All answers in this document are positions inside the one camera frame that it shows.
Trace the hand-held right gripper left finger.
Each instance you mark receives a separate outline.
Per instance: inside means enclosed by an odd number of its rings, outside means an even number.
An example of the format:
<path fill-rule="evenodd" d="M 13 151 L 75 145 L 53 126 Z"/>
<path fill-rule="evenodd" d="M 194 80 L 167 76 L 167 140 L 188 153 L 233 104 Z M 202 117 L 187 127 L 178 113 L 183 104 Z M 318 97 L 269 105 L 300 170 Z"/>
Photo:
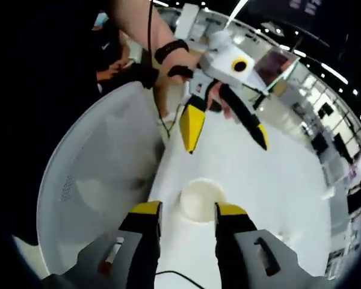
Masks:
<path fill-rule="evenodd" d="M 44 278 L 42 288 L 154 288 L 161 210 L 158 200 L 134 206 L 119 229 L 88 244 L 71 269 Z"/>

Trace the person's left hand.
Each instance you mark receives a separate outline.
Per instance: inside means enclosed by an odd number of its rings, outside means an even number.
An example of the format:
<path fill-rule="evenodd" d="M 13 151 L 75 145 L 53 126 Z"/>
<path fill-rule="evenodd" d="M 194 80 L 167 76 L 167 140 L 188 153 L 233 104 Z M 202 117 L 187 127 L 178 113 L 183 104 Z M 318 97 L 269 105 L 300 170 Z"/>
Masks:
<path fill-rule="evenodd" d="M 194 70 L 202 53 L 191 50 L 187 52 L 184 49 L 177 49 L 171 52 L 162 63 L 162 72 L 168 76 L 168 72 L 173 66 L 187 66 L 189 69 Z"/>

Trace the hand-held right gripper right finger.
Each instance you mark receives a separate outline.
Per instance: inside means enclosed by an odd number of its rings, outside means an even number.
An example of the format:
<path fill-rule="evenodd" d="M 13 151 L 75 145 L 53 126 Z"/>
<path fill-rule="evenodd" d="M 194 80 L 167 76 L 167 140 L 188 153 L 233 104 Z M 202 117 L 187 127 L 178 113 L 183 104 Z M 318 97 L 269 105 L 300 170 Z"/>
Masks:
<path fill-rule="evenodd" d="M 241 207 L 215 203 L 215 256 L 222 288 L 329 288 L 298 264 L 297 254 Z"/>

